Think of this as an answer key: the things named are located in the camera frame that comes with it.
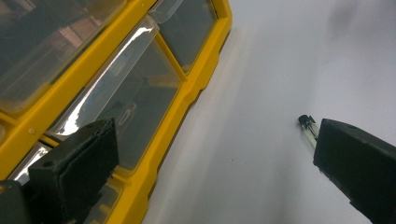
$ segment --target white surface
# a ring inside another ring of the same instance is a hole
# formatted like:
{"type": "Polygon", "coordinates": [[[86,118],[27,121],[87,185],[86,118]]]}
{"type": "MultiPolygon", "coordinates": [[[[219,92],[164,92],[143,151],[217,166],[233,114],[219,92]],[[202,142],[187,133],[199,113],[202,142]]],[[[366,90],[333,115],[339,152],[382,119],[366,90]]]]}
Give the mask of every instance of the white surface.
{"type": "Polygon", "coordinates": [[[313,165],[302,114],[396,145],[396,2],[230,0],[233,29],[143,223],[365,224],[313,165]]]}

